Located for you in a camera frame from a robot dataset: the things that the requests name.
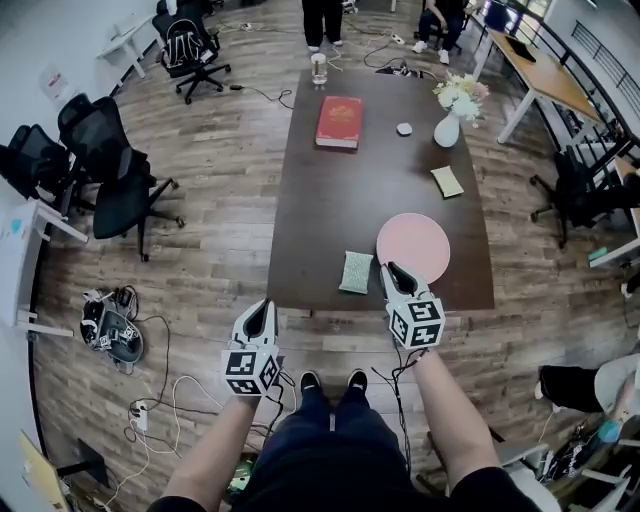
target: laminate floor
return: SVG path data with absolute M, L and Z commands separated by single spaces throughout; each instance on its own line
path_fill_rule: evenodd
M 365 68 L 363 57 L 388 38 L 364 32 L 391 29 L 412 42 L 418 14 L 419 2 L 412 0 L 399 2 L 396 14 L 361 12 L 345 17 L 346 44 L 332 63 L 345 69 Z M 243 22 L 262 30 L 233 30 Z M 295 95 L 298 74 L 308 69 L 298 2 L 269 0 L 258 7 L 221 11 L 207 24 L 221 29 L 219 60 L 233 67 L 219 78 L 257 87 L 271 97 L 283 89 Z M 472 27 L 463 34 L 460 42 L 465 50 L 452 55 L 453 70 L 473 69 L 468 48 L 475 47 L 478 34 Z M 331 49 L 327 52 L 334 55 Z M 129 139 L 149 154 L 153 174 L 180 182 L 178 190 L 162 196 L 158 209 L 183 216 L 187 225 L 179 230 L 169 221 L 151 220 L 145 241 L 151 260 L 146 264 L 136 254 L 135 230 L 124 239 L 91 238 L 86 245 L 56 234 L 44 262 L 38 302 L 41 317 L 77 333 L 74 339 L 41 336 L 35 343 L 37 399 L 50 457 L 57 465 L 76 461 L 75 439 L 81 437 L 105 456 L 120 480 L 146 461 L 142 444 L 127 442 L 123 428 L 132 400 L 160 393 L 167 333 L 159 319 L 142 324 L 146 354 L 133 374 L 125 376 L 80 339 L 82 292 L 131 284 L 140 297 L 139 318 L 166 317 L 171 326 L 166 402 L 172 401 L 176 379 L 187 374 L 199 379 L 216 399 L 225 400 L 219 354 L 237 315 L 265 294 L 291 117 L 291 111 L 277 101 L 267 101 L 250 89 L 216 93 L 207 84 L 186 106 L 155 62 L 156 53 L 152 49 L 143 62 L 147 78 L 131 74 L 116 100 Z M 418 56 L 409 45 L 391 43 L 369 56 L 367 63 L 380 66 L 394 57 L 439 78 L 445 76 L 446 68 L 433 51 Z M 548 405 L 532 398 L 538 365 L 595 366 L 635 345 L 635 330 L 627 328 L 623 316 L 621 272 L 590 270 L 586 259 L 590 251 L 625 235 L 600 227 L 572 229 L 567 248 L 560 251 L 552 214 L 539 224 L 531 223 L 529 213 L 543 201 L 528 179 L 535 173 L 553 179 L 553 147 L 535 109 L 529 110 L 507 144 L 496 142 L 524 93 L 515 77 L 505 76 L 498 55 L 492 55 L 485 69 L 482 80 L 491 95 L 483 119 L 477 129 L 463 129 L 483 201 L 496 309 L 449 314 L 439 352 L 494 429 L 509 439 L 537 439 L 550 412 Z M 434 85 L 425 79 L 425 87 Z M 283 101 L 292 105 L 293 95 Z M 89 189 L 89 198 L 93 193 Z M 90 215 L 74 212 L 71 222 L 91 232 Z M 628 317 L 630 323 L 638 319 L 633 303 Z M 279 345 L 294 378 L 314 368 L 331 394 L 338 396 L 351 370 L 364 368 L 372 406 L 401 434 L 394 395 L 370 371 L 373 366 L 390 374 L 397 363 L 380 314 L 316 312 L 309 318 L 305 312 L 285 310 L 279 321 Z M 414 471 L 435 468 L 410 372 L 402 375 L 400 389 Z M 175 399 L 181 407 L 219 410 L 188 379 L 178 385 Z M 285 412 L 290 411 L 294 406 L 290 390 L 284 399 Z M 258 421 L 269 422 L 274 413 L 275 406 L 264 403 Z M 571 411 L 553 416 L 545 439 L 558 442 L 582 417 Z M 178 419 L 179 453 L 185 453 L 214 421 L 211 415 L 184 411 Z M 173 444 L 177 428 L 170 407 L 161 405 L 150 412 L 149 434 Z M 250 442 L 259 445 L 261 438 L 251 436 Z M 167 449 L 158 441 L 149 443 L 156 450 Z M 175 455 L 151 455 L 149 468 L 121 489 L 117 502 L 123 510 L 144 510 L 159 496 L 178 461 Z

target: black office chair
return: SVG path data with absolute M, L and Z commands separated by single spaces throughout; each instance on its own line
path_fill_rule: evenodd
M 157 183 L 151 175 L 146 153 L 134 150 L 124 132 L 120 113 L 113 98 L 93 103 L 86 95 L 73 98 L 58 116 L 60 139 L 96 183 L 102 183 L 96 197 L 93 234 L 97 239 L 124 235 L 138 225 L 138 253 L 144 262 L 145 221 L 149 216 L 173 220 L 184 227 L 182 218 L 152 208 L 160 194 L 178 182 L 169 178 L 151 195 Z
M 567 146 L 565 153 L 556 153 L 554 159 L 558 170 L 555 189 L 537 174 L 529 180 L 534 186 L 542 186 L 548 201 L 547 206 L 531 213 L 531 221 L 538 222 L 541 213 L 555 209 L 560 220 L 561 249 L 567 243 L 568 220 L 574 227 L 591 228 L 599 216 L 616 208 L 640 206 L 640 176 L 632 174 L 622 184 L 596 188 L 587 166 L 576 159 L 573 147 Z
M 173 68 L 167 67 L 165 58 L 161 57 L 160 62 L 167 70 L 167 73 L 169 73 L 169 76 L 171 78 L 187 77 L 185 80 L 176 85 L 176 93 L 180 94 L 182 92 L 182 86 L 191 84 L 189 90 L 187 91 L 187 94 L 184 97 L 184 102 L 187 105 L 191 104 L 191 95 L 193 94 L 193 91 L 198 86 L 198 84 L 200 84 L 201 82 L 208 82 L 212 85 L 215 85 L 217 91 L 222 92 L 224 89 L 222 83 L 214 80 L 210 75 L 222 69 L 224 69 L 227 73 L 231 71 L 231 66 L 229 64 L 216 67 L 207 67 L 218 58 L 220 43 L 218 41 L 217 35 L 214 35 L 212 37 L 204 27 L 204 23 L 202 22 L 203 14 L 204 13 L 202 11 L 202 8 L 200 7 L 198 2 L 189 2 L 183 5 L 179 5 L 178 11 L 176 12 L 175 16 L 171 16 L 168 12 L 165 11 L 162 14 L 156 15 L 151 20 L 151 23 L 160 34 L 160 37 L 165 42 L 165 44 L 167 42 L 167 31 L 176 21 L 189 20 L 193 22 L 198 31 L 198 36 L 204 43 L 205 50 L 209 50 L 211 52 L 210 57 L 205 62 L 202 62 L 201 60 L 185 61 L 182 66 Z
M 93 208 L 91 203 L 72 197 L 75 183 L 81 180 L 79 168 L 70 168 L 68 149 L 54 142 L 39 125 L 20 126 L 2 154 L 1 174 L 25 199 L 42 199 L 63 214 L 70 203 Z M 38 189 L 55 199 L 41 197 Z

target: pink round plate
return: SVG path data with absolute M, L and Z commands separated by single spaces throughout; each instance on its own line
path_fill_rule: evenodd
M 449 239 L 440 225 L 418 213 L 401 213 L 389 219 L 378 234 L 380 264 L 393 261 L 436 281 L 449 265 Z

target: flower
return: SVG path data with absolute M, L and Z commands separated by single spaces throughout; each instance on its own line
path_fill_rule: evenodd
M 474 121 L 480 115 L 482 100 L 489 95 L 486 85 L 476 82 L 473 75 L 463 77 L 447 73 L 447 80 L 433 90 L 442 108 L 456 116 Z

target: jeans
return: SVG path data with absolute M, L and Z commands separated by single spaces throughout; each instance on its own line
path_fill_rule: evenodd
M 464 24 L 464 20 L 455 16 L 445 17 L 445 20 L 447 21 L 449 32 L 444 35 L 442 49 L 451 51 L 453 45 L 456 44 L 456 41 L 460 37 L 460 34 L 462 34 L 462 25 Z M 431 35 L 431 25 L 440 27 L 440 20 L 433 12 L 426 10 L 422 13 L 422 16 L 420 16 L 420 25 L 418 27 L 420 41 L 424 41 L 426 43 L 429 40 L 429 36 Z
M 284 419 L 265 444 L 256 468 L 277 459 L 284 452 L 312 444 L 314 440 L 342 439 L 366 441 L 397 453 L 404 466 L 405 458 L 398 448 L 398 437 L 384 422 L 380 414 L 369 407 L 364 391 L 349 388 L 335 411 L 335 432 L 329 431 L 331 408 L 318 388 L 307 389 L 300 408 Z

